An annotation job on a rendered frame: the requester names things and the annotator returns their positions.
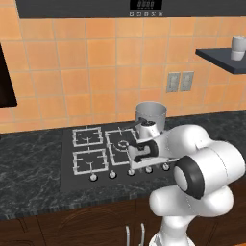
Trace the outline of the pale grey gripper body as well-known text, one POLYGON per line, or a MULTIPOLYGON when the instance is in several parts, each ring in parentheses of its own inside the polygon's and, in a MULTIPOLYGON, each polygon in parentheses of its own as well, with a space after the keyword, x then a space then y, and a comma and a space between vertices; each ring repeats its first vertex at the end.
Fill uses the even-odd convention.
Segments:
POLYGON ((174 156, 164 147, 159 148, 159 154, 156 157, 144 158, 144 155, 150 153, 150 148, 145 147, 143 150, 138 150, 136 147, 128 147, 128 156, 130 158, 130 166, 133 170, 137 170, 146 166, 152 166, 172 160, 177 160, 179 157, 174 156))

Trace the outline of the large white burner grate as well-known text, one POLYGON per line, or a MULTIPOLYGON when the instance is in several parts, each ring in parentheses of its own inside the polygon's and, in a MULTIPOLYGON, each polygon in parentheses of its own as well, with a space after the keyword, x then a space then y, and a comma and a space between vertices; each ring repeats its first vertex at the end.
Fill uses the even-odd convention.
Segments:
POLYGON ((110 153, 111 164, 113 166, 128 165, 128 145, 131 141, 137 140, 134 129, 105 131, 106 145, 110 153))

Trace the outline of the small white burner grate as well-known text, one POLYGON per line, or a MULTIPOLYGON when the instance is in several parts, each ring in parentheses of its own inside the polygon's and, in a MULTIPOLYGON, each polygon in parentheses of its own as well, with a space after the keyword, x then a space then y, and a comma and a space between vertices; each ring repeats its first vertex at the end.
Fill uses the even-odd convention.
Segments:
POLYGON ((73 129, 72 142, 74 147, 100 145, 104 142, 103 133, 100 127, 73 129))
POLYGON ((105 149, 76 151, 73 153, 75 175, 95 174, 109 170, 105 149))

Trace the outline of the silver cooking pot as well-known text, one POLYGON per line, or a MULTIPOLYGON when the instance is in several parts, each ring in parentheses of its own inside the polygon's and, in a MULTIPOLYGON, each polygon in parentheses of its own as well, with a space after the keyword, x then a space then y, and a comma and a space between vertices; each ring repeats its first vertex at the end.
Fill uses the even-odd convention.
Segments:
POLYGON ((135 107, 135 120, 141 117, 148 121, 154 121, 161 132, 164 130, 166 113, 165 105, 154 101, 144 101, 135 107))

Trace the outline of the black gas hob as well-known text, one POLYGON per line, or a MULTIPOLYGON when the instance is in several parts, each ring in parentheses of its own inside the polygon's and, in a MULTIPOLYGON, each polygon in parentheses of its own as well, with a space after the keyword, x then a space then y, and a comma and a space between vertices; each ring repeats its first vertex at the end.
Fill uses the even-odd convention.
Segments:
POLYGON ((61 155, 61 192, 70 192, 79 189, 90 189, 94 187, 102 187, 102 186, 113 186, 113 185, 127 185, 133 182, 139 181, 151 181, 155 178, 160 178, 167 174, 170 177, 173 177, 172 169, 173 162, 167 163, 170 167, 168 171, 164 171, 162 169, 163 163, 152 165, 153 172, 147 174, 145 172, 145 168, 135 170, 135 174, 133 176, 128 175, 128 170, 130 169, 130 164, 128 165, 119 165, 113 166, 111 164, 110 153, 108 147, 106 145, 105 131, 116 130, 120 128, 121 130, 125 129, 135 129, 135 127, 129 128, 130 122, 116 122, 109 124, 99 124, 99 125, 89 125, 89 126, 77 126, 74 128, 67 128, 63 131, 62 137, 62 155, 61 155), (103 133, 104 142, 100 145, 93 145, 88 147, 74 147, 72 142, 72 130, 80 129, 80 128, 92 128, 92 127, 100 127, 103 133), (91 174, 86 175, 75 175, 73 173, 73 153, 76 151, 85 151, 85 150, 99 150, 105 149, 106 155, 109 163, 109 170, 104 172, 95 173, 97 176, 96 181, 90 180, 91 174), (116 173, 116 177, 111 179, 109 174, 111 171, 116 173))

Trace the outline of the white cup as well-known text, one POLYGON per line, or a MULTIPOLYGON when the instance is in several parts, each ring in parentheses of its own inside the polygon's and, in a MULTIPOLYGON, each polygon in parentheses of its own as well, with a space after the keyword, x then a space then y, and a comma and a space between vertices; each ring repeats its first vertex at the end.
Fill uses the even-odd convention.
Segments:
POLYGON ((232 39, 231 59, 241 61, 246 52, 246 37, 234 36, 232 39))

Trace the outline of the dark microwave oven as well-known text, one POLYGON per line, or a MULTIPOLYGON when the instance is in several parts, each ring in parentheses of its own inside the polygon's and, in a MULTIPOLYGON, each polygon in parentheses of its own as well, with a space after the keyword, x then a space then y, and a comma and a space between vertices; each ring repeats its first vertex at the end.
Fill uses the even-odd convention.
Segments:
POLYGON ((12 81, 0 44, 0 108, 16 107, 17 101, 12 81))

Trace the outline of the dark range hood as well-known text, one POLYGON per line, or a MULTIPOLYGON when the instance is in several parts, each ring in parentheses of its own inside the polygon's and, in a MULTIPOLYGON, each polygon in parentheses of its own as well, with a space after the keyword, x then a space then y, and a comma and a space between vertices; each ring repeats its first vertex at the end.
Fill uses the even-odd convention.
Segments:
POLYGON ((246 16, 246 0, 15 0, 20 18, 246 16))

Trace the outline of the grey wall socket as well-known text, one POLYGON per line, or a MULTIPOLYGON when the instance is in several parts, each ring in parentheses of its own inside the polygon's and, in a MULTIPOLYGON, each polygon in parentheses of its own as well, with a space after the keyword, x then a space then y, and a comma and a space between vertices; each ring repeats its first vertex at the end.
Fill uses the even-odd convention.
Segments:
POLYGON ((194 72, 193 71, 184 71, 182 73, 180 91, 190 91, 192 87, 194 72))
POLYGON ((167 77, 167 92, 177 92, 180 81, 180 72, 169 72, 167 77))

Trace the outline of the dark wall shelf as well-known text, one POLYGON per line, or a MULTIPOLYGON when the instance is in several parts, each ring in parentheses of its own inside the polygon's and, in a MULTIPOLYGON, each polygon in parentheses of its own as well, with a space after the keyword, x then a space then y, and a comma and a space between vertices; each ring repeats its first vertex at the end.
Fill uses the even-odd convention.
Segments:
POLYGON ((230 48, 197 49, 195 54, 232 74, 246 74, 246 55, 233 61, 230 48))

